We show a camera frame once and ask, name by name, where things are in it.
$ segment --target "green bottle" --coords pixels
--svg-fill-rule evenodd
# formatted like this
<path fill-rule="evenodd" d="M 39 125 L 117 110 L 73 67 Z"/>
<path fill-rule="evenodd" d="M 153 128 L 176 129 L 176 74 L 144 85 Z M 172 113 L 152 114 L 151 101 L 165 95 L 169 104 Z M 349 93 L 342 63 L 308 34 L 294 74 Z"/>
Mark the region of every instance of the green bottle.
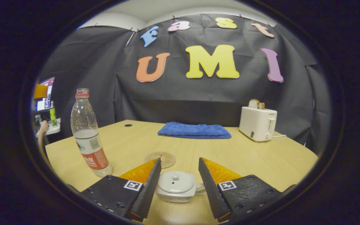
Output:
<path fill-rule="evenodd" d="M 51 101 L 50 116 L 51 116 L 51 125 L 54 127 L 54 126 L 57 125 L 57 123 L 56 123 L 56 114 L 55 114 L 54 101 Z"/>

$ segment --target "wooden table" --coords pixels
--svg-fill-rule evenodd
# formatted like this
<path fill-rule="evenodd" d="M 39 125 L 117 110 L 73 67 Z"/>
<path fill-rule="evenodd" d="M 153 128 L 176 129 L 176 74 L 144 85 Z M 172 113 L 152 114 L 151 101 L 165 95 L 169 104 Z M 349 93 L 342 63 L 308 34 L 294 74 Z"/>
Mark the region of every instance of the wooden table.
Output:
<path fill-rule="evenodd" d="M 229 139 L 187 139 L 157 135 L 161 123 L 121 121 L 99 129 L 102 146 L 113 166 L 114 176 L 119 176 L 145 161 L 157 151 L 176 157 L 176 163 L 162 169 L 194 174 L 202 183 L 198 172 L 199 157 L 207 158 L 242 175 L 254 174 L 278 191 L 296 184 L 314 166 L 317 156 L 303 145 L 288 137 L 274 138 L 268 142 L 254 142 L 242 134 L 238 127 L 226 127 Z M 84 162 L 74 137 L 46 146 L 48 158 L 56 174 L 67 184 L 83 191 L 97 177 Z M 189 203 L 165 202 L 157 195 L 152 200 L 144 224 L 217 224 L 213 218 L 206 193 L 197 194 Z"/>

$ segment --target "person's arm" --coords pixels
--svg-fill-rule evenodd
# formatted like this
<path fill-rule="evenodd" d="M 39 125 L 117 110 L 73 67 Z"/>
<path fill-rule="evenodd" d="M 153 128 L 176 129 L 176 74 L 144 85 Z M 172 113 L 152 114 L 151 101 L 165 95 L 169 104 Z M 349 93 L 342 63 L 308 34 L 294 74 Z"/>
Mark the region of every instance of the person's arm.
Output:
<path fill-rule="evenodd" d="M 41 122 L 40 131 L 38 132 L 38 146 L 40 149 L 44 148 L 44 135 L 48 131 L 48 122 Z"/>

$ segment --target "red label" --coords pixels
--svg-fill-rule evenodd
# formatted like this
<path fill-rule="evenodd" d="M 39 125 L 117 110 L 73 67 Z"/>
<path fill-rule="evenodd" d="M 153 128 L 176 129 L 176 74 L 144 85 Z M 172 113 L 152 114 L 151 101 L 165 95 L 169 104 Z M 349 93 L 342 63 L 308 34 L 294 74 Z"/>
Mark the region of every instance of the red label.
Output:
<path fill-rule="evenodd" d="M 94 153 L 82 155 L 87 165 L 92 169 L 103 169 L 108 165 L 103 148 Z"/>

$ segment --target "black fabric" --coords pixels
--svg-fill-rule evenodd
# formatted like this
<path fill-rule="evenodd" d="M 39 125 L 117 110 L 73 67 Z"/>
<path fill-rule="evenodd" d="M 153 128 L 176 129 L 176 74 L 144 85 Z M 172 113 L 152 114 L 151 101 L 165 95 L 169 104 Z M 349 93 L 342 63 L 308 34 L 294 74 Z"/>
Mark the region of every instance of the black fabric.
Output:
<path fill-rule="evenodd" d="M 218 27 L 215 21 L 217 17 L 232 19 L 237 28 Z M 190 22 L 188 30 L 167 31 L 172 23 L 184 20 Z M 256 98 L 264 102 L 266 108 L 277 110 L 276 131 L 300 144 L 312 140 L 307 147 L 319 152 L 326 144 L 324 137 L 327 133 L 322 131 L 328 129 L 330 119 L 327 105 L 329 96 L 322 92 L 326 89 L 324 74 L 320 72 L 315 57 L 285 29 L 259 23 L 276 36 L 269 38 L 251 23 L 259 22 L 224 14 L 198 14 L 163 21 L 139 31 L 124 48 L 122 68 L 116 74 L 116 121 L 176 121 L 238 127 L 241 107 Z M 143 47 L 144 40 L 140 36 L 153 26 L 159 26 L 157 39 L 148 47 Z M 190 56 L 185 49 L 201 45 L 212 54 L 220 44 L 234 46 L 234 63 L 240 77 L 219 78 L 216 67 L 212 77 L 208 77 L 200 68 L 204 72 L 202 78 L 186 78 Z M 268 61 L 261 48 L 277 52 L 283 83 L 267 78 Z M 152 73 L 156 69 L 155 56 L 160 53 L 170 53 L 163 75 L 153 82 L 137 81 L 137 61 L 152 56 L 147 69 L 148 73 Z M 309 67 L 308 73 L 306 66 L 309 65 L 314 65 L 316 69 Z M 325 101 L 321 114 L 314 109 L 315 97 L 321 100 L 316 101 L 316 106 Z"/>
<path fill-rule="evenodd" d="M 77 88 L 90 89 L 90 103 L 99 127 L 113 124 L 114 74 L 123 47 L 132 32 L 118 27 L 84 27 L 75 30 L 56 48 L 40 73 L 40 80 L 55 77 L 51 100 L 61 131 L 50 142 L 72 136 L 70 114 Z"/>

